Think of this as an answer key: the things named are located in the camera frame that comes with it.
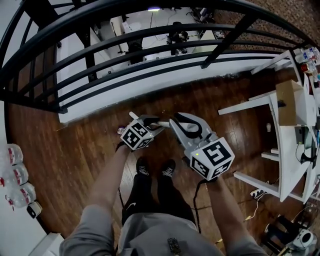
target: person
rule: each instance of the person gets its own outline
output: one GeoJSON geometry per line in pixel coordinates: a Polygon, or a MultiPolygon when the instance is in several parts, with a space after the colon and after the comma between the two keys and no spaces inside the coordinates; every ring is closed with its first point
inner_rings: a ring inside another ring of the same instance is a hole
{"type": "MultiPolygon", "coordinates": [[[[79,225],[61,243],[61,256],[116,254],[111,214],[129,153],[125,144],[118,145],[115,155],[93,184],[79,225]]],[[[137,160],[133,188],[122,210],[119,255],[223,255],[198,233],[192,209],[173,185],[175,167],[172,159],[161,167],[157,204],[151,194],[148,163],[144,157],[137,160]]],[[[223,179],[219,177],[208,183],[207,189],[227,255],[267,255],[247,231],[241,210],[223,179]]]]}

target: power strip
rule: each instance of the power strip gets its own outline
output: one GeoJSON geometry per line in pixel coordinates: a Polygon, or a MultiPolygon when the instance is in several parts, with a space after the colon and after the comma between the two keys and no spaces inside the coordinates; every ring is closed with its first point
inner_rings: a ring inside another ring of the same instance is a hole
{"type": "Polygon", "coordinates": [[[259,196],[261,196],[264,193],[264,191],[262,189],[256,189],[250,192],[250,195],[253,197],[253,199],[258,198],[259,196]]]}

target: wooden floor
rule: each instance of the wooden floor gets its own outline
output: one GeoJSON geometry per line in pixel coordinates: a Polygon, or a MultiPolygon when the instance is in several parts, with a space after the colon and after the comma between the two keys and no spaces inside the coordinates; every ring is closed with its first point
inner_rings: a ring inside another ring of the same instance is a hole
{"type": "MultiPolygon", "coordinates": [[[[235,160],[223,176],[245,217],[253,215],[257,202],[251,199],[254,188],[233,177],[234,171],[275,183],[279,177],[277,162],[262,159],[261,152],[276,148],[276,134],[268,106],[219,116],[218,110],[275,89],[279,81],[294,77],[292,72],[275,75],[273,71],[256,76],[217,77],[194,81],[119,103],[84,119],[63,126],[54,113],[9,105],[8,125],[12,140],[21,146],[29,181],[35,186],[37,200],[43,207],[40,218],[48,231],[67,237],[76,227],[87,195],[98,173],[106,166],[120,141],[118,126],[130,121],[129,111],[138,116],[152,114],[167,119],[175,112],[186,112],[205,119],[218,136],[225,137],[235,160]],[[267,132],[266,124],[272,124],[267,132]]],[[[129,197],[135,163],[140,155],[148,156],[152,171],[157,173],[162,161],[175,158],[178,169],[174,185],[192,205],[197,183],[202,179],[181,162],[183,151],[170,131],[161,133],[147,149],[129,155],[122,177],[122,198],[129,197]]],[[[156,182],[152,187],[156,191],[156,182]]],[[[212,243],[221,237],[215,223],[210,199],[203,185],[197,198],[202,234],[212,243]]],[[[278,214],[292,219],[303,205],[295,199],[279,199],[265,195],[259,201],[256,216],[246,222],[259,240],[267,223],[278,214]]],[[[116,242],[121,229],[119,197],[113,209],[116,242]]]]}

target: white cube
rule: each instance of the white cube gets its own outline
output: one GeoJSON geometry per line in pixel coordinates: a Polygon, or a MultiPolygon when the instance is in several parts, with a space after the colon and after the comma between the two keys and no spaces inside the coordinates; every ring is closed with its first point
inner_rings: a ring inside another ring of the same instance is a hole
{"type": "Polygon", "coordinates": [[[235,154],[222,137],[191,152],[189,159],[190,167],[210,181],[230,168],[235,154]]]}
{"type": "Polygon", "coordinates": [[[154,135],[134,119],[121,135],[121,140],[128,145],[132,150],[138,150],[146,147],[151,141],[154,140],[154,135]]]}

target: red label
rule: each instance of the red label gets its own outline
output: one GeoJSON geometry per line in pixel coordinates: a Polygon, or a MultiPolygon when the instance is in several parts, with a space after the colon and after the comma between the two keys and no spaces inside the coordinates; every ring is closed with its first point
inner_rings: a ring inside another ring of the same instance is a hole
{"type": "Polygon", "coordinates": [[[14,169],[13,172],[14,172],[14,175],[15,175],[15,178],[16,178],[16,181],[17,181],[18,185],[21,185],[21,180],[20,180],[20,177],[19,177],[19,173],[17,172],[16,169],[14,169]]]}
{"type": "Polygon", "coordinates": [[[22,189],[20,189],[20,191],[22,192],[22,194],[23,194],[23,196],[24,196],[24,199],[25,199],[26,203],[27,203],[27,204],[29,204],[29,203],[30,203],[30,200],[29,200],[29,197],[28,197],[28,195],[27,195],[26,191],[25,191],[23,188],[22,188],[22,189]]]}
{"type": "Polygon", "coordinates": [[[12,149],[11,148],[8,148],[8,151],[9,151],[9,156],[10,156],[10,164],[12,164],[14,162],[14,158],[13,158],[13,155],[12,155],[12,149]]]}

